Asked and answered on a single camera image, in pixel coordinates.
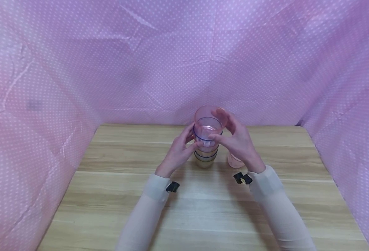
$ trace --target pink polka dot fabric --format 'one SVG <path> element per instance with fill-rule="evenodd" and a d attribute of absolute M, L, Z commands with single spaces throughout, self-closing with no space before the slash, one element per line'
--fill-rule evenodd
<path fill-rule="evenodd" d="M 369 242 L 369 1 L 0 0 L 0 250 L 34 250 L 98 125 L 301 125 Z"/>

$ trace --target wooden table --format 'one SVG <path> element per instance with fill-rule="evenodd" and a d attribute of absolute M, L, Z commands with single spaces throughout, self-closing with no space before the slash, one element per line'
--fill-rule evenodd
<path fill-rule="evenodd" d="M 38 250 L 114 250 L 148 176 L 182 128 L 99 127 Z M 319 250 L 369 250 L 302 127 L 250 127 L 250 135 Z M 232 177 L 239 171 L 228 166 L 226 154 L 220 146 L 209 169 L 195 166 L 192 156 L 174 173 L 180 188 L 169 196 L 150 250 L 278 250 L 248 186 Z"/>

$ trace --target forearm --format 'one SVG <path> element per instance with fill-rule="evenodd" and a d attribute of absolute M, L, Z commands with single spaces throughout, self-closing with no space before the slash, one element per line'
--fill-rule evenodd
<path fill-rule="evenodd" d="M 115 251 L 145 251 L 168 199 L 170 180 L 152 174 L 119 236 Z"/>
<path fill-rule="evenodd" d="M 283 185 L 272 167 L 260 174 L 249 172 L 249 185 L 255 200 L 282 251 L 315 251 L 311 235 L 303 220 L 288 199 Z"/>

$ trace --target pink cup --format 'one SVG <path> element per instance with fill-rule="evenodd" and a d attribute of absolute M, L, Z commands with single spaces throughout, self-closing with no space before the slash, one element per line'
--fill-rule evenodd
<path fill-rule="evenodd" d="M 233 154 L 231 153 L 228 153 L 228 164 L 229 166 L 235 169 L 238 169 L 244 166 L 244 163 L 240 159 L 233 156 Z"/>

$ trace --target polka dot fabric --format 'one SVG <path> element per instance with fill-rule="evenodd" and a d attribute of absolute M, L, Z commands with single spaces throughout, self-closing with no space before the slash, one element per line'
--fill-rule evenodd
<path fill-rule="evenodd" d="M 98 125 L 301 125 L 369 242 L 369 1 L 0 0 L 0 250 L 34 250 Z"/>

